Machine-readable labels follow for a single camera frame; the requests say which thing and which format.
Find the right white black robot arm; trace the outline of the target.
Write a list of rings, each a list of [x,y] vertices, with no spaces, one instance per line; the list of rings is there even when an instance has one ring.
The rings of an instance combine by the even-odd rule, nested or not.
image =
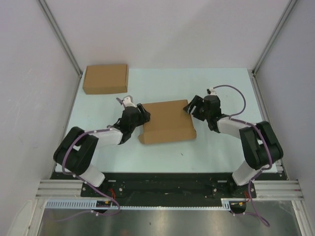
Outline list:
[[[232,182],[227,185],[227,192],[232,197],[243,194],[245,184],[255,179],[257,174],[270,169],[284,156],[269,122],[253,124],[222,113],[221,101],[216,95],[207,95],[204,98],[196,95],[183,110],[198,120],[207,121],[211,131],[240,139],[245,160],[232,173]]]

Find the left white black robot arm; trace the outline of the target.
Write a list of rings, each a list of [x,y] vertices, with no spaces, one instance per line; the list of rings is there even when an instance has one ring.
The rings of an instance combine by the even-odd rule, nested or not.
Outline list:
[[[109,185],[105,182],[105,175],[91,164],[95,150],[107,145],[124,144],[137,127],[150,119],[151,114],[139,103],[125,107],[122,117],[105,129],[85,131],[75,126],[60,143],[53,159],[61,165],[64,174],[89,183],[91,190],[102,197],[108,193]]]

